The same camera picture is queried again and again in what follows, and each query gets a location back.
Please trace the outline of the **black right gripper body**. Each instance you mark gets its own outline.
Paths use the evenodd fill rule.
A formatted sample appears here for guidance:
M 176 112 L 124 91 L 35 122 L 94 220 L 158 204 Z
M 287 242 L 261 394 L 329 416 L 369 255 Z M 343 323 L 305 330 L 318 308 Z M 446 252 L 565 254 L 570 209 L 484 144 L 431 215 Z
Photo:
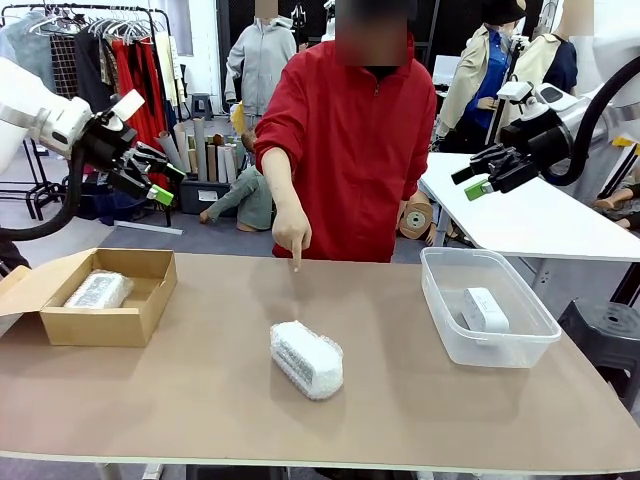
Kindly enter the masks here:
M 571 134 L 556 115 L 515 120 L 500 130 L 500 141 L 539 169 L 549 169 L 571 153 Z

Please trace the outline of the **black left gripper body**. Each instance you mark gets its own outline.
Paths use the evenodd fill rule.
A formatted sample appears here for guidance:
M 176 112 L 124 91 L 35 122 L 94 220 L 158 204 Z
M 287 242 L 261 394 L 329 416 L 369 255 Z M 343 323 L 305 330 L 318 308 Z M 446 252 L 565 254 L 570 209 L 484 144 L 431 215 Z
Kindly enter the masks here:
M 132 147 L 137 131 L 114 112 L 94 115 L 74 145 L 74 157 L 98 171 L 110 171 Z

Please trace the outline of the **person's right hand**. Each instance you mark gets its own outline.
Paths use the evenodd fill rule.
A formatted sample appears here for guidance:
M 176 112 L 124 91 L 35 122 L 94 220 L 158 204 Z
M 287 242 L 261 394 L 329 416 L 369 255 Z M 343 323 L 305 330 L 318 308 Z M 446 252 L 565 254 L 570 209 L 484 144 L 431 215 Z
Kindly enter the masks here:
M 293 270 L 298 272 L 302 252 L 309 248 L 312 238 L 312 229 L 306 214 L 302 210 L 279 212 L 272 232 L 276 244 L 292 255 Z

